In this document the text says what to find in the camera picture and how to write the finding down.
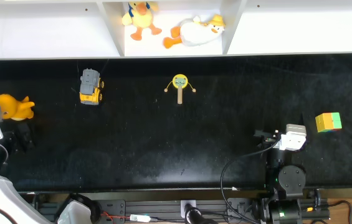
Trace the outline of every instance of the wooden handle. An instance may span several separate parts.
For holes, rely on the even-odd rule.
[[[183,103],[183,88],[181,86],[177,88],[177,103]]]

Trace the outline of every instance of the toy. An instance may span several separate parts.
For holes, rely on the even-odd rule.
[[[209,43],[221,36],[225,24],[220,15],[215,15],[209,23],[202,23],[196,16],[193,20],[185,20],[180,26],[171,29],[171,37],[163,39],[163,45],[167,49],[174,44],[183,43],[185,46],[192,47]]]
[[[123,25],[128,26],[133,24],[137,27],[137,31],[131,35],[134,40],[141,40],[143,37],[143,29],[150,28],[152,35],[158,35],[162,32],[161,29],[153,25],[153,15],[150,9],[159,10],[158,4],[155,2],[129,2],[129,10],[123,16],[121,22]]]
[[[319,133],[342,129],[339,113],[323,113],[315,118],[315,122]]]
[[[102,101],[104,82],[101,81],[100,74],[92,69],[83,70],[80,77],[80,101],[85,105],[98,105]]]
[[[192,89],[193,92],[196,92],[196,89],[193,88],[193,86],[188,82],[188,78],[183,75],[183,74],[178,74],[173,77],[173,80],[169,82],[169,85],[164,89],[164,92],[168,92],[168,88],[170,84],[173,83],[173,86],[177,89],[177,103],[182,104],[183,103],[183,88],[186,88],[187,85],[189,85]]]
[[[34,103],[29,101],[28,96],[19,102],[11,95],[0,95],[0,109],[3,119],[11,118],[16,121],[22,121],[26,118],[31,119],[34,115],[32,106],[34,106]]]

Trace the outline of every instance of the yellow hat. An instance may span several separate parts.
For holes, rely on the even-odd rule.
[[[215,26],[223,26],[223,27],[226,26],[223,22],[223,17],[217,14],[214,15],[213,19],[209,22],[209,24],[212,24]]]

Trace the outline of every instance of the toy truck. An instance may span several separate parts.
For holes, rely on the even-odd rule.
[[[102,101],[101,90],[104,82],[100,74],[92,69],[85,69],[80,77],[80,101],[85,105],[98,105]]]

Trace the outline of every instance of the white label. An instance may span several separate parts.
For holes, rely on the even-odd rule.
[[[130,215],[130,221],[136,221],[136,222],[150,222],[151,217],[147,215]]]

